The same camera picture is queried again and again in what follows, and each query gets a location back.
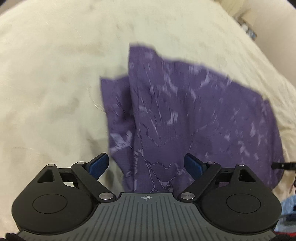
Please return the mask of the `purple patterned garment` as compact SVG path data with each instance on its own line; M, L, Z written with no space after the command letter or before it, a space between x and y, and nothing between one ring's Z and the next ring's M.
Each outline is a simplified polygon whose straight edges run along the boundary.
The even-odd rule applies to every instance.
M225 75L132 46L128 75L102 79L101 95L126 192L178 195L193 181L188 153L227 168L246 164L271 189L282 178L271 168L284 156L270 103Z

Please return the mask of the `cream floral bedspread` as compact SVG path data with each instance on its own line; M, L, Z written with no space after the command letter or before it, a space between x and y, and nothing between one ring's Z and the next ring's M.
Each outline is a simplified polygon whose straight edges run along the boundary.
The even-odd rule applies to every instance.
M49 163L108 150L100 77L127 72L130 43L202 63L268 99L295 161L295 87L214 1L23 1L1 15L1 234Z

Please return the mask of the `cluttered nightstand items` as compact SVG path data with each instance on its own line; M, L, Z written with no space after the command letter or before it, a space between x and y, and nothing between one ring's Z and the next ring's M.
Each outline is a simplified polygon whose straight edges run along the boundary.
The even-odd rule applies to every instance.
M250 37L253 41L257 38L257 34L253 29L256 15L251 9L246 9L241 13L237 13L234 16L236 22L240 25L241 29Z

